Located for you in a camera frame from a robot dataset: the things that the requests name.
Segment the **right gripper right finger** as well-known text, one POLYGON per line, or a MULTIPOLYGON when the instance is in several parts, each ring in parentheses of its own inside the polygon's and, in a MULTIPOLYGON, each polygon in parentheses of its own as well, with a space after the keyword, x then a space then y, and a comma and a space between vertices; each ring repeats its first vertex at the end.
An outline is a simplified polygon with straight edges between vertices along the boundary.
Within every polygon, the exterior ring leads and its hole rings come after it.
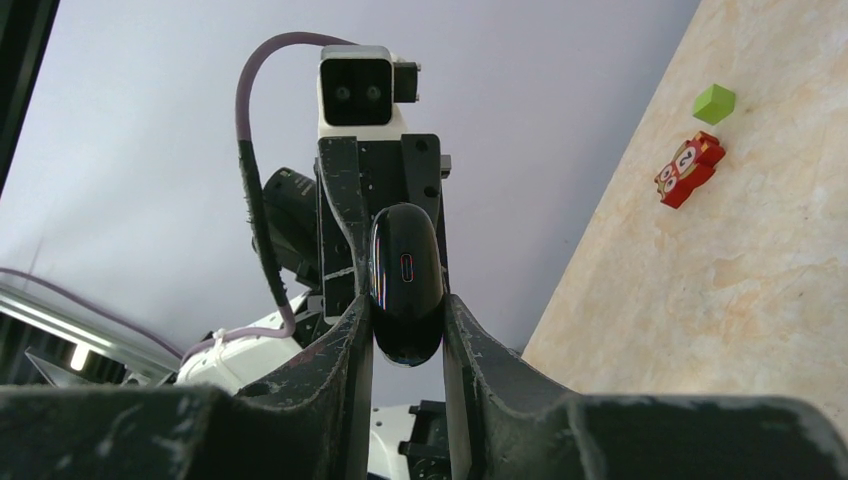
POLYGON ((445 300, 456 479, 843 479, 847 446, 780 396, 585 395, 548 378, 445 300))

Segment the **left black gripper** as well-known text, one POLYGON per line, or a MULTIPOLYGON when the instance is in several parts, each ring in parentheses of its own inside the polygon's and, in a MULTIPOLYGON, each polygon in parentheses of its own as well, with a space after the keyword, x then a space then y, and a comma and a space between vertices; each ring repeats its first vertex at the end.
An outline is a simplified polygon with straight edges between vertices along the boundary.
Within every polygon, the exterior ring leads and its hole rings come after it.
POLYGON ((435 134, 404 134, 400 141, 322 138, 313 176, 281 168, 251 195, 263 271, 278 281, 288 270, 298 282, 321 288, 329 324, 368 291, 372 224, 379 207, 396 197, 402 164, 409 202, 424 209, 435 228, 450 292, 442 152, 435 134))

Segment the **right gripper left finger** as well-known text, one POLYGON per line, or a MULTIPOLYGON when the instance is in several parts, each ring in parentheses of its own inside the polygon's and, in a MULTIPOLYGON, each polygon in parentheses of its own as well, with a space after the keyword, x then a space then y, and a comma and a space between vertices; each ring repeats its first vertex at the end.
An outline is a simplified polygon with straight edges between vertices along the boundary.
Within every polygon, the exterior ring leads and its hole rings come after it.
POLYGON ((230 395, 211 386, 6 387, 5 479, 363 479, 371 333, 356 298, 321 339, 230 395))

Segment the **black earbud charging case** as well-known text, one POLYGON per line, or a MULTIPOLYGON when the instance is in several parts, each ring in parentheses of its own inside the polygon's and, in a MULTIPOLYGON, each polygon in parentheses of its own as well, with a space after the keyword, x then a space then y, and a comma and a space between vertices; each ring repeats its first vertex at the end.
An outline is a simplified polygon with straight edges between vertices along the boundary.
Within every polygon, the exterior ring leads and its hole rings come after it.
POLYGON ((369 275, 380 350, 402 367, 427 362, 442 340, 446 287, 436 230, 422 208, 400 203, 376 215, 369 275))

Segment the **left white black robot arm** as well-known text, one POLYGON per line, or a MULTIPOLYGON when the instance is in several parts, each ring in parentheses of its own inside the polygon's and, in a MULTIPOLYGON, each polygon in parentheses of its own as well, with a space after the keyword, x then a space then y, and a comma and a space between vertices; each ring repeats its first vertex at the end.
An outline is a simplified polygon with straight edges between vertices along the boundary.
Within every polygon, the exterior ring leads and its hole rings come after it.
POLYGON ((243 399, 293 410, 288 479, 447 479, 445 406, 375 408, 372 360, 401 367, 438 350, 449 294, 441 186, 450 161, 432 134, 322 140, 313 177, 278 170, 263 190, 279 270, 307 288, 294 334, 270 314, 210 334, 180 369, 243 399))

